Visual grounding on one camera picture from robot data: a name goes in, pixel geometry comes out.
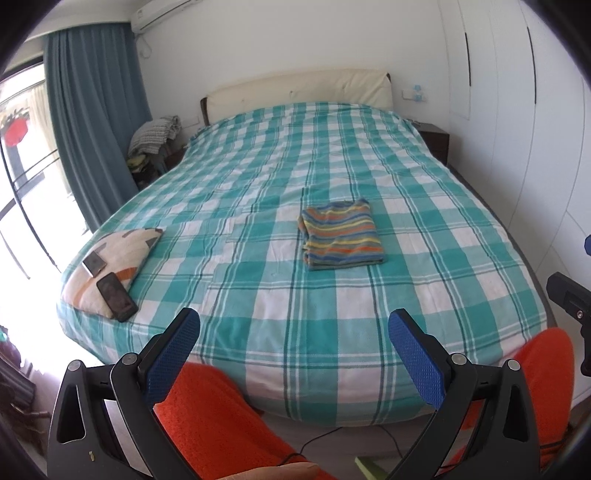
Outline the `blue curtain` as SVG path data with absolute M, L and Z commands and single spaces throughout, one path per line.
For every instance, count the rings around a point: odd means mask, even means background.
M 126 165 L 133 134 L 151 119 L 127 23 L 50 33 L 43 50 L 58 154 L 91 231 L 138 193 Z

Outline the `striped knit sweater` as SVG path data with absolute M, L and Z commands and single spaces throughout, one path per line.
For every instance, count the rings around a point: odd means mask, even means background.
M 308 206 L 297 227 L 304 237 L 304 263 L 311 270 L 375 265 L 385 250 L 366 199 Z

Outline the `pile of folded clothes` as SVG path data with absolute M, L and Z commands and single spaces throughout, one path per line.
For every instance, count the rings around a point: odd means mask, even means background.
M 145 155 L 160 174 L 168 171 L 165 159 L 172 153 L 172 141 L 181 131 L 180 118 L 164 116 L 148 121 L 139 127 L 129 143 L 127 157 Z

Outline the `small grey phone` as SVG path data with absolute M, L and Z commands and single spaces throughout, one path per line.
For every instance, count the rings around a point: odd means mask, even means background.
M 107 263 L 98 253 L 91 251 L 82 260 L 82 265 L 92 278 L 96 278 L 105 269 Z

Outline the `dark wooden nightstand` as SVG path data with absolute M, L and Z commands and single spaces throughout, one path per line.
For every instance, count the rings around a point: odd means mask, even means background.
M 450 134 L 434 124 L 412 121 L 431 154 L 443 165 L 448 164 Z

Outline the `white wall socket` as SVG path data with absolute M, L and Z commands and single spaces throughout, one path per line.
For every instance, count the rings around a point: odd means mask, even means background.
M 427 95 L 423 90 L 422 86 L 419 84 L 415 84 L 412 88 L 405 88 L 401 90 L 402 98 L 406 101 L 413 101 L 413 102 L 426 102 Z

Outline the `teal plaid bed cover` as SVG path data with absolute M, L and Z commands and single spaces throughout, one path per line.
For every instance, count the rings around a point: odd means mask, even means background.
M 381 264 L 312 271 L 297 218 L 365 199 Z M 105 363 L 139 351 L 190 307 L 191 357 L 252 406 L 308 424 L 369 426 L 427 408 L 388 335 L 407 310 L 450 352 L 496 365 L 545 330 L 527 261 L 418 131 L 366 105 L 300 103 L 219 121 L 101 234 L 159 227 L 127 322 L 57 305 L 64 333 Z

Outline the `green stool frame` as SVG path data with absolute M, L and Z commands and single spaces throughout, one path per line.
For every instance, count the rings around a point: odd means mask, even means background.
M 356 467 L 367 480 L 386 480 L 388 472 L 370 457 L 356 457 Z

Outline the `white air conditioner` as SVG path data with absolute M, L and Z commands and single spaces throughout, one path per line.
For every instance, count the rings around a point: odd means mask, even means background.
M 197 5 L 199 0 L 152 0 L 135 11 L 130 18 L 131 30 L 135 35 L 143 34 L 168 17 L 175 15 L 190 6 Z

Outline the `patterned cream pillow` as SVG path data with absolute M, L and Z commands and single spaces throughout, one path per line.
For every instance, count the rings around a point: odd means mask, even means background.
M 63 301 L 81 312 L 113 319 L 96 287 L 97 281 L 108 273 L 115 273 L 122 286 L 129 291 L 163 233 L 161 228 L 139 228 L 115 231 L 101 237 L 90 251 L 106 263 L 105 268 L 97 277 L 92 277 L 79 263 L 62 290 Z

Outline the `black smartphone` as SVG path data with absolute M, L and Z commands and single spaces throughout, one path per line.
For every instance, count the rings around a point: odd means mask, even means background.
M 137 313 L 138 306 L 114 272 L 98 280 L 96 287 L 117 321 L 126 322 Z

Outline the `orange fleece trousers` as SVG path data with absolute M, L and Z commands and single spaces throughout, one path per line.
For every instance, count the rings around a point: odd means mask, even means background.
M 515 355 L 535 410 L 541 464 L 547 466 L 567 432 L 574 388 L 574 353 L 567 333 L 549 328 Z M 209 365 L 187 363 L 167 398 L 156 405 L 162 427 L 203 479 L 327 479 L 271 432 L 235 383 Z

